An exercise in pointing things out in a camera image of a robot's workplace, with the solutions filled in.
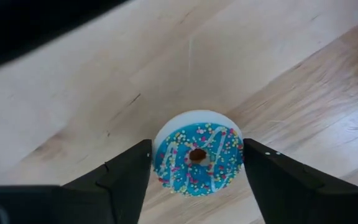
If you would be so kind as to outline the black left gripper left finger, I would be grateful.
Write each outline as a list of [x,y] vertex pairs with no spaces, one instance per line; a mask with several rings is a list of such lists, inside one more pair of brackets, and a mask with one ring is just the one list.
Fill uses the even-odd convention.
[[137,224],[151,160],[144,139],[65,185],[1,185],[0,224]]

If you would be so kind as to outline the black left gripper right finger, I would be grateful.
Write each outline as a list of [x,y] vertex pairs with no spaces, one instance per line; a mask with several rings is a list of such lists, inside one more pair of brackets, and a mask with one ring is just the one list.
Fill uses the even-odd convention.
[[266,224],[358,224],[358,186],[244,139],[244,167]]

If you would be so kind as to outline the blue sprinkled donut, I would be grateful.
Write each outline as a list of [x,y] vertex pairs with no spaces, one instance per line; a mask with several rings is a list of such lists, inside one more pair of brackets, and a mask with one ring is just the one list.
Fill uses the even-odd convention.
[[239,173],[243,157],[239,127],[210,110],[175,116],[159,130],[152,146],[154,172],[163,187],[190,197],[227,187]]

